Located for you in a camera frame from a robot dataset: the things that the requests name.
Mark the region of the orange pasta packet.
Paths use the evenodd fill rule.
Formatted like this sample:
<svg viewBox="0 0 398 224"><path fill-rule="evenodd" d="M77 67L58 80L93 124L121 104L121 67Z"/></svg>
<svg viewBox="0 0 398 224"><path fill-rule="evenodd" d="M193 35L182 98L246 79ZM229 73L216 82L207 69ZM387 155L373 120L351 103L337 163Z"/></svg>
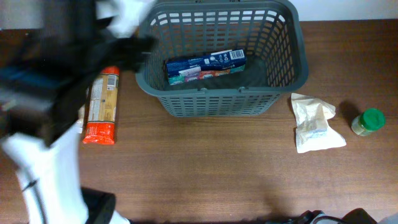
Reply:
<svg viewBox="0 0 398 224"><path fill-rule="evenodd" d="M119 86L119 68L106 67L91 86L84 144L113 145Z"/></svg>

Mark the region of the blue cardboard box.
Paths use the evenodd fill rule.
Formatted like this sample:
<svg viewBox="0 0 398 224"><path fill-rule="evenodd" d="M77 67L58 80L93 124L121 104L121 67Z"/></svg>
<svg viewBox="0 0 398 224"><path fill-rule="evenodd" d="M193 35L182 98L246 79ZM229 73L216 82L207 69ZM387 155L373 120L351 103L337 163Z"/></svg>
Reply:
<svg viewBox="0 0 398 224"><path fill-rule="evenodd" d="M165 63L170 85L179 85L195 80L220 77L243 72L247 57L243 49L224 50L188 59Z"/></svg>

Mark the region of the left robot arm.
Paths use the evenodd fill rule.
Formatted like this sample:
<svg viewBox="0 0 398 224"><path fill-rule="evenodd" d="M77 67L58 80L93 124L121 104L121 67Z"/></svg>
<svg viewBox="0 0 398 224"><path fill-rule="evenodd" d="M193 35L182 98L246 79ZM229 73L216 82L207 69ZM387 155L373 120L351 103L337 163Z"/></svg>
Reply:
<svg viewBox="0 0 398 224"><path fill-rule="evenodd" d="M109 65L138 72L156 40L135 37L153 1L36 1L37 29L1 67L1 148L30 223L127 223L114 194L80 184L79 110Z"/></svg>

